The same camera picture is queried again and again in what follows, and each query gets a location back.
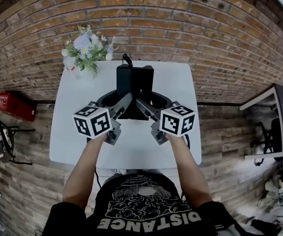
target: red box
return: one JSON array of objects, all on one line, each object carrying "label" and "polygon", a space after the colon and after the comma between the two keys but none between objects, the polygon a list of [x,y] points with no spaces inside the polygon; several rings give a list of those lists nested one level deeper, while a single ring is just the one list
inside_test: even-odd
[{"label": "red box", "polygon": [[35,119],[35,108],[11,93],[0,93],[0,110],[23,120]]}]

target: forearm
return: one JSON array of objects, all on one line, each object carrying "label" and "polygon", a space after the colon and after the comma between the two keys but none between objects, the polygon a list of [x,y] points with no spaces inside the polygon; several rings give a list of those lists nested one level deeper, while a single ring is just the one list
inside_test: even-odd
[{"label": "forearm", "polygon": [[87,143],[63,189],[63,202],[77,204],[83,209],[87,206],[103,141],[103,139],[95,139]]},{"label": "forearm", "polygon": [[193,206],[212,201],[208,183],[196,164],[183,138],[170,139],[179,173],[182,191]]}]

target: chair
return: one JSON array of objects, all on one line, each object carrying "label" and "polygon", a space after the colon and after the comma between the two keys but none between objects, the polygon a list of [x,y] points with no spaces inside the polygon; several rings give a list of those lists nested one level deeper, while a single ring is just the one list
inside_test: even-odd
[{"label": "chair", "polygon": [[[264,154],[267,153],[267,150],[270,150],[270,153],[273,152],[282,152],[282,139],[281,139],[281,127],[280,127],[280,121],[279,118],[273,119],[271,122],[271,130],[266,130],[263,123],[259,122],[256,124],[256,126],[261,127],[263,136],[264,136],[264,141],[258,141],[258,140],[253,140],[251,141],[251,148],[254,147],[255,145],[260,145],[260,144],[265,144],[264,147]],[[283,157],[276,157],[276,161],[282,160]],[[255,162],[256,166],[260,166],[264,162],[264,158],[261,159],[260,162]]]},{"label": "chair", "polygon": [[35,129],[19,129],[18,126],[7,126],[0,120],[0,154],[2,153],[3,156],[0,156],[1,162],[12,162],[15,164],[26,164],[32,165],[32,163],[25,163],[25,162],[17,162],[15,161],[15,156],[13,155],[14,149],[14,135],[16,132],[31,132],[35,131]]}]

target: white table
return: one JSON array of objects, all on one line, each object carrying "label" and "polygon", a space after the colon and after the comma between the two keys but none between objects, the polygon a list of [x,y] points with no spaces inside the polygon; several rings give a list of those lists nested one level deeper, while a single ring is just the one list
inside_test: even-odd
[{"label": "white table", "polygon": [[[66,69],[59,85],[50,139],[52,161],[76,164],[86,145],[86,138],[79,135],[72,114],[90,101],[97,101],[104,94],[116,89],[116,68],[121,61],[99,61],[95,79],[87,73],[76,80]],[[201,163],[199,118],[194,85],[188,64],[133,61],[133,65],[154,68],[153,91],[163,94],[196,111],[194,128],[189,133],[192,154]],[[121,119],[121,136],[115,146],[104,143],[97,161],[97,168],[104,169],[166,169],[176,168],[169,142],[159,146],[151,135],[152,120]]]}]

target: brick wall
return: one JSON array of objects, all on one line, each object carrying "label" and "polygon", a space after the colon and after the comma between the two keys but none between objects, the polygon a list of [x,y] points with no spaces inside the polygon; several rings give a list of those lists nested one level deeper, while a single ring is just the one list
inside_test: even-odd
[{"label": "brick wall", "polygon": [[283,85],[276,0],[0,0],[0,91],[55,99],[61,49],[81,23],[117,36],[116,59],[189,63],[198,101],[242,103]]}]

